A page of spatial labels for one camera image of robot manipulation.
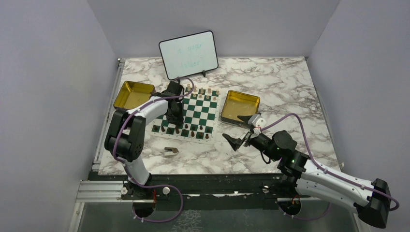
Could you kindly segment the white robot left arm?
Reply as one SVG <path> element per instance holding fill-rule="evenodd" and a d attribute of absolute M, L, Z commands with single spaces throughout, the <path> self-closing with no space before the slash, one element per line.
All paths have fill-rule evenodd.
<path fill-rule="evenodd" d="M 115 110 L 104 141 L 105 150 L 119 161 L 134 184 L 133 191 L 139 198 L 147 198 L 152 192 L 141 153 L 144 148 L 146 126 L 160 116 L 176 127 L 184 124 L 184 87 L 170 82 L 167 89 L 155 93 L 148 101 L 131 110 Z"/>

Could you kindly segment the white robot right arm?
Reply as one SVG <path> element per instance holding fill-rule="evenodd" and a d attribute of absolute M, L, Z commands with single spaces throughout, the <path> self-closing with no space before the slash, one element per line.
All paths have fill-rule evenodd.
<path fill-rule="evenodd" d="M 241 146 L 252 146 L 263 158 L 268 158 L 267 164 L 278 162 L 277 168 L 283 178 L 273 189 L 291 198 L 279 204 L 285 215 L 297 215 L 301 206 L 295 201 L 305 195 L 342 206 L 370 226 L 386 228 L 392 201 L 387 182 L 378 178 L 363 180 L 319 163 L 310 151 L 307 154 L 298 151 L 297 142 L 285 130 L 266 136 L 263 131 L 269 126 L 260 114 L 240 116 L 239 119 L 249 126 L 244 137 L 233 138 L 225 133 L 222 136 L 234 151 Z"/>

